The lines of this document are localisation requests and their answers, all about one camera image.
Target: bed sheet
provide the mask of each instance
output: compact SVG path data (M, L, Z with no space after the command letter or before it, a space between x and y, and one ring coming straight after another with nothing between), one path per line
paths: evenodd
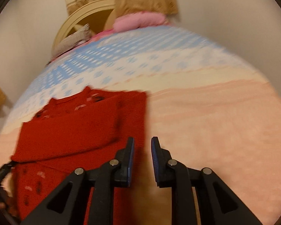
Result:
M148 91L147 162L134 187L140 224L170 224L171 194L154 181L150 138L186 166L210 167L264 225L281 215L281 99L258 70L182 28L147 27L73 49L31 83L0 135L9 161L22 122L85 86Z

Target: cream headboard frame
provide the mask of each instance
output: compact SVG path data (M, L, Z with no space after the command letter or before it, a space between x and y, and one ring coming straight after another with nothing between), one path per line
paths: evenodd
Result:
M111 10L114 9L114 0L96 0L94 2L88 3L84 5L83 7L76 10L74 13L72 13L67 20L63 23L61 28L59 29L53 45L52 50L64 39L68 36L71 29L78 24L82 19L86 18L87 16L103 11L103 10ZM105 21L105 29L111 29L113 22L116 18L115 10L111 12L107 20Z

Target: wall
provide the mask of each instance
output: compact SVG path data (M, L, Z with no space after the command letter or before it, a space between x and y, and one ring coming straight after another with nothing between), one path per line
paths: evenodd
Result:
M0 14L0 87L13 104L50 59L64 0L10 0Z
M177 25L224 45L261 70L281 95L281 9L275 0L178 0Z

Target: red sweater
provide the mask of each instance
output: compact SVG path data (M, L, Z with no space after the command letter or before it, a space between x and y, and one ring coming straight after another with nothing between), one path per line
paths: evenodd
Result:
M11 157L20 162L14 169L20 218L24 219L76 168L90 170L113 159L117 150L125 148L129 136L135 139L133 185L143 156L145 108L145 92L86 87L67 98L52 98L31 121L23 123ZM115 188L115 225L135 223L129 190Z

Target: pink pillow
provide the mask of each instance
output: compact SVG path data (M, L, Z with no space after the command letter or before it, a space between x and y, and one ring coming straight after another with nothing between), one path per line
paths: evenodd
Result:
M118 17L114 22L114 31L124 32L147 26L163 25L166 22L165 14L143 11Z

